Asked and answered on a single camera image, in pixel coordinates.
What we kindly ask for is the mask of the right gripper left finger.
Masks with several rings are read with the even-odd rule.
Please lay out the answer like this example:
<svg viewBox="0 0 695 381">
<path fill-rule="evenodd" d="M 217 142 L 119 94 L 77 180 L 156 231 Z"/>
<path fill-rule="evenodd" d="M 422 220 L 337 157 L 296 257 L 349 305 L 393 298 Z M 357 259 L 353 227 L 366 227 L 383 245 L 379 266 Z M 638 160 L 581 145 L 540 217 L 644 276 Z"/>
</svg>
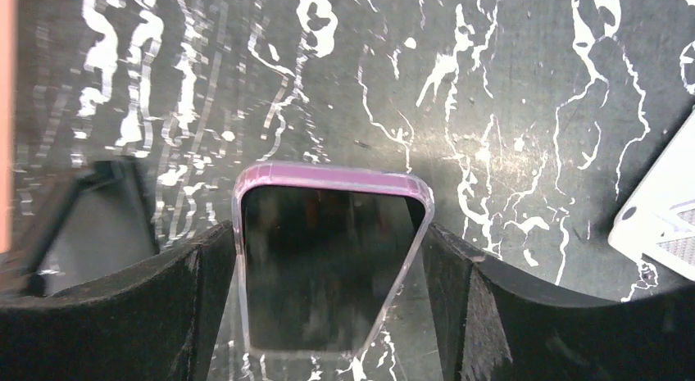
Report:
<svg viewBox="0 0 695 381">
<path fill-rule="evenodd" d="M 2 379 L 206 379 L 235 257 L 225 221 L 49 297 L 4 297 Z"/>
</svg>

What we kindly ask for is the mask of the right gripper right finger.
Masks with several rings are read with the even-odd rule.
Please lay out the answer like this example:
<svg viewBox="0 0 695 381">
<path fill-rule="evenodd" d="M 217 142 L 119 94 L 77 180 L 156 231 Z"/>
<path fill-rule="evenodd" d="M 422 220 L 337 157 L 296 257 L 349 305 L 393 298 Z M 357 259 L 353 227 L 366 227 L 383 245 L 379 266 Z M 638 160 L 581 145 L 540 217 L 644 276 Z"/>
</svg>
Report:
<svg viewBox="0 0 695 381">
<path fill-rule="evenodd" d="M 422 257 L 446 380 L 691 380 L 694 286 L 630 302 L 571 291 L 431 225 Z"/>
</svg>

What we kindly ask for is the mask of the phone with clear pink case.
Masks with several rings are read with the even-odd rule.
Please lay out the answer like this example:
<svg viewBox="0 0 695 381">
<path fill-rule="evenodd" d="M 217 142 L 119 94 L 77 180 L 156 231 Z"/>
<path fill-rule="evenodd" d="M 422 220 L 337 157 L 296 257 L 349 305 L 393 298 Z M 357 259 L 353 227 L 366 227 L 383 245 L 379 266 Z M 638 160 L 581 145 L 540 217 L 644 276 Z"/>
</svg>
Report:
<svg viewBox="0 0 695 381">
<path fill-rule="evenodd" d="M 232 209 L 246 350 L 359 356 L 416 257 L 434 197 L 401 172 L 260 161 L 237 178 Z"/>
</svg>

